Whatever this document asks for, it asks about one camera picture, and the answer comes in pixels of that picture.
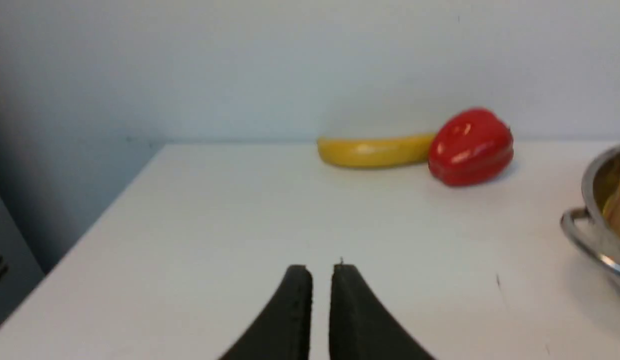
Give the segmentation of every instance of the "gray cabinet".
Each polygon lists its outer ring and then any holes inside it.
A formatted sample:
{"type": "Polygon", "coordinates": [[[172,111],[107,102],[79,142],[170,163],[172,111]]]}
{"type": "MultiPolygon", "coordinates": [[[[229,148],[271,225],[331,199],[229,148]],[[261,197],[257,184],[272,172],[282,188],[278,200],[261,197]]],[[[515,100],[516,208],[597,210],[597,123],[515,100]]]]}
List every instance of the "gray cabinet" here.
{"type": "Polygon", "coordinates": [[[0,197],[0,325],[43,278],[0,197]]]}

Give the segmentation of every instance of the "metal pot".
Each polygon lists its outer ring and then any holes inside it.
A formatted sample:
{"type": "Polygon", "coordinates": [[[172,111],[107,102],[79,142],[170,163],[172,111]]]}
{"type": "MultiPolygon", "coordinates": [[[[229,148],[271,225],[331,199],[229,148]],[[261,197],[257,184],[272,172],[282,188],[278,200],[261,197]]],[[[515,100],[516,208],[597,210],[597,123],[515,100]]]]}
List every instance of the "metal pot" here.
{"type": "Polygon", "coordinates": [[[607,270],[620,291],[620,237],[603,217],[605,202],[620,182],[620,145],[596,157],[586,169],[581,181],[585,207],[567,210],[561,217],[564,234],[577,248],[607,270]],[[588,220],[595,234],[586,234],[575,221],[588,220]]]}

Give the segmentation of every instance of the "bell pepper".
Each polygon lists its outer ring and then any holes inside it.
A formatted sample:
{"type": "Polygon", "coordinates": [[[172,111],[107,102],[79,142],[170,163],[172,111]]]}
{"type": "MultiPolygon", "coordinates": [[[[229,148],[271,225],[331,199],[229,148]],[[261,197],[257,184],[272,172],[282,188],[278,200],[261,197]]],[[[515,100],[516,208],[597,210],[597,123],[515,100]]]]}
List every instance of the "bell pepper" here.
{"type": "Polygon", "coordinates": [[[429,170],[450,187],[487,182],[514,157],[507,125],[481,107],[452,117],[437,133],[428,153],[429,170]]]}

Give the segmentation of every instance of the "yellow banana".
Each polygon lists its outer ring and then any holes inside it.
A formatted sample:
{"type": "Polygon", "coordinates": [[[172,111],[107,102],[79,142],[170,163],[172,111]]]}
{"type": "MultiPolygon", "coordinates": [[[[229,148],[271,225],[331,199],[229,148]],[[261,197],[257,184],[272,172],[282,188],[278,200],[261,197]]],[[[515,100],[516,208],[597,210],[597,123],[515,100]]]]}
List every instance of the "yellow banana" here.
{"type": "Polygon", "coordinates": [[[341,167],[374,168],[419,163],[428,159],[435,133],[377,139],[319,137],[321,159],[341,167]]]}

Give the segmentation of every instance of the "white table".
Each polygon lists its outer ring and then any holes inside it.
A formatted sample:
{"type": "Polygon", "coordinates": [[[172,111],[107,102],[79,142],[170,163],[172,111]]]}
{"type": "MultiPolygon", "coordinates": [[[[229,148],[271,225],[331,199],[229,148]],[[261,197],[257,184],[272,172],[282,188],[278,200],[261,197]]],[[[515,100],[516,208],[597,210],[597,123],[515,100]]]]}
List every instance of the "white table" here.
{"type": "Polygon", "coordinates": [[[3,326],[0,359],[214,360],[295,263],[326,360],[340,257],[440,360],[617,358],[620,298],[559,229],[610,145],[519,142],[509,173],[461,190],[310,144],[167,146],[3,326]]]}

